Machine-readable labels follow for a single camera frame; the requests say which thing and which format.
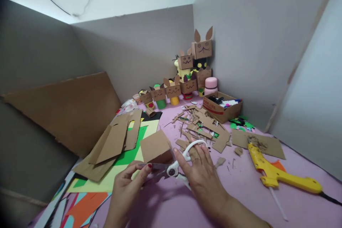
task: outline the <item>flat cardboard panel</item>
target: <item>flat cardboard panel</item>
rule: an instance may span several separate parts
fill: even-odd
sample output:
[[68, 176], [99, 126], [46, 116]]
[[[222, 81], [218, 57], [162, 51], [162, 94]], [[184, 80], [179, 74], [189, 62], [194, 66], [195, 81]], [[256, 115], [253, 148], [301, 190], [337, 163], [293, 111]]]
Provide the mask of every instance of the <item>flat cardboard panel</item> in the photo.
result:
[[233, 144], [248, 149], [248, 137], [262, 153], [285, 159], [281, 143], [277, 138], [232, 129]]
[[105, 72], [3, 97], [80, 157], [92, 150], [121, 107]]
[[171, 143], [159, 130], [140, 141], [144, 162], [167, 163], [172, 159]]

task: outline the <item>pink bottle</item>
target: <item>pink bottle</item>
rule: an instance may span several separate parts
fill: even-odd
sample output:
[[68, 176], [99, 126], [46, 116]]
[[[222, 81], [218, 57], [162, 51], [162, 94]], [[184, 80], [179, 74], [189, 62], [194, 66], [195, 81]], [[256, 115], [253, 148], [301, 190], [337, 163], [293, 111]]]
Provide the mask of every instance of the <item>pink bottle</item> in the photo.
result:
[[206, 79], [206, 87], [204, 88], [204, 95], [211, 94], [217, 91], [217, 78], [209, 77]]

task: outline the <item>pink desk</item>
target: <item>pink desk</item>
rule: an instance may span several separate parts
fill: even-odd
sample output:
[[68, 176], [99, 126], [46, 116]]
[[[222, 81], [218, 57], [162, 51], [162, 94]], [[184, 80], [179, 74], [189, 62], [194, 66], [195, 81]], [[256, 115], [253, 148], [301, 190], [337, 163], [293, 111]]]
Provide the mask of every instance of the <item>pink desk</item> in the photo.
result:
[[[198, 102], [198, 107], [202, 105], [202, 100], [199, 97], [194, 97], [193, 101]], [[175, 128], [173, 124], [164, 126], [177, 113], [181, 113], [181, 106], [185, 104], [190, 105], [191, 103], [180, 100], [180, 104], [177, 106], [167, 104], [166, 109], [162, 110], [163, 114], [158, 126], [158, 130], [162, 129], [171, 141], [172, 146], [177, 148], [179, 147], [175, 142], [180, 138], [178, 129], [181, 123], [177, 121]], [[229, 122], [224, 126], [231, 132]], [[284, 221], [269, 190], [262, 185], [259, 179], [261, 175], [255, 170], [248, 150], [244, 149], [243, 155], [239, 157], [234, 153], [234, 149], [234, 145], [232, 147], [227, 146], [222, 154], [214, 149], [211, 150], [214, 163], [220, 156], [226, 158], [223, 166], [217, 169], [218, 175], [227, 192], [260, 218], [269, 222], [273, 227], [342, 227], [341, 206], [289, 185], [280, 184], [275, 193], [289, 219], [289, 222]], [[342, 201], [341, 183], [286, 145], [283, 145], [283, 150], [286, 160], [281, 160], [281, 163], [288, 173], [316, 179], [327, 195], [340, 202]], [[271, 162], [277, 160], [277, 158], [265, 154], [264, 157]], [[98, 210], [90, 228], [103, 227], [108, 207], [109, 200]], [[158, 184], [143, 189], [128, 224], [128, 227], [132, 228], [214, 226], [203, 214], [192, 193], [182, 182], [174, 178], [161, 180]]]

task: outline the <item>bunny ear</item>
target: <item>bunny ear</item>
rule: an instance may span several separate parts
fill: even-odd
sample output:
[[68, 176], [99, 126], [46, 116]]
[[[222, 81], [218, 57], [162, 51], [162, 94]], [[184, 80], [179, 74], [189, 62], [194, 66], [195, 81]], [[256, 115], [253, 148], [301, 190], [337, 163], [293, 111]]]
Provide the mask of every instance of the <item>bunny ear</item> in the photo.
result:
[[167, 87], [170, 87], [170, 81], [167, 78], [164, 78], [163, 82]]
[[193, 72], [191, 75], [191, 80], [195, 80], [195, 79], [196, 79], [196, 75], [195, 75], [195, 72]]
[[195, 29], [195, 34], [194, 34], [194, 39], [195, 39], [195, 42], [199, 42], [201, 41], [201, 35], [199, 34], [199, 32], [197, 31], [197, 29]]
[[181, 78], [179, 77], [179, 75], [177, 75], [176, 77], [175, 77], [175, 85], [178, 85], [179, 84], [179, 80], [180, 80]]
[[211, 26], [211, 28], [209, 28], [209, 30], [207, 32], [206, 40], [210, 40], [212, 36], [213, 36], [213, 26]]

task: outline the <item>small cardboard box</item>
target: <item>small cardboard box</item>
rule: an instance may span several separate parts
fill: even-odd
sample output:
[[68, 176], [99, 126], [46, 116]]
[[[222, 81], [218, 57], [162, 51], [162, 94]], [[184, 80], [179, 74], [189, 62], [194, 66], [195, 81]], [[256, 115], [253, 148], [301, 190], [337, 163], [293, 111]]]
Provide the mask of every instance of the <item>small cardboard box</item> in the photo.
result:
[[163, 130], [159, 130], [145, 139], [142, 139], [140, 141], [140, 147], [145, 163], [166, 164], [173, 159], [171, 143]]
[[224, 108], [213, 102], [212, 100], [209, 100], [209, 97], [212, 95], [216, 96], [217, 98], [223, 97], [223, 100], [236, 100], [236, 98], [233, 98], [221, 92], [214, 92], [208, 95], [204, 95], [203, 107], [208, 111], [208, 114], [212, 118], [217, 119], [223, 124], [231, 119], [237, 118], [240, 115], [242, 102], [228, 108]]

